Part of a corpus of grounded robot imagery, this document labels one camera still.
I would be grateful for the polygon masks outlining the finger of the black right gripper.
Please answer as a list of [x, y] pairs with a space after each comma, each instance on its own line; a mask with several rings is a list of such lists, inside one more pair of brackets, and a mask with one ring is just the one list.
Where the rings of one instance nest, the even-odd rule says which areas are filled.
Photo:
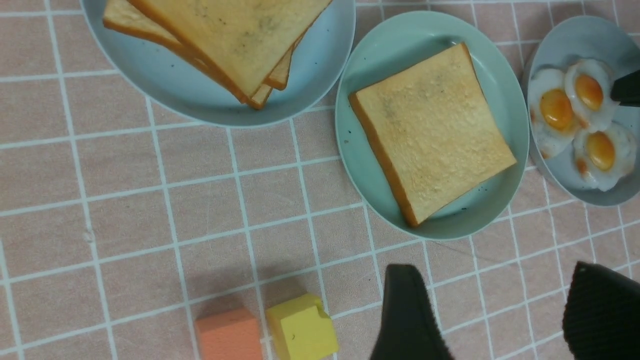
[[616, 79], [610, 97], [622, 107], [640, 107], [640, 69]]

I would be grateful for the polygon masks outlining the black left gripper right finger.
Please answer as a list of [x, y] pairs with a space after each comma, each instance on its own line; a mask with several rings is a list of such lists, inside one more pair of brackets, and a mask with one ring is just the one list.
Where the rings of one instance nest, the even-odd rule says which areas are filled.
[[601, 264], [579, 260], [562, 331], [576, 360], [638, 360], [640, 284]]

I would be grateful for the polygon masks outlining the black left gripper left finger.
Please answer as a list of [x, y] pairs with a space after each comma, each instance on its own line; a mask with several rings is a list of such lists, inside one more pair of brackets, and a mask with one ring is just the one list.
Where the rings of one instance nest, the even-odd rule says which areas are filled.
[[425, 281], [412, 264], [385, 270], [381, 325], [371, 360], [452, 360]]

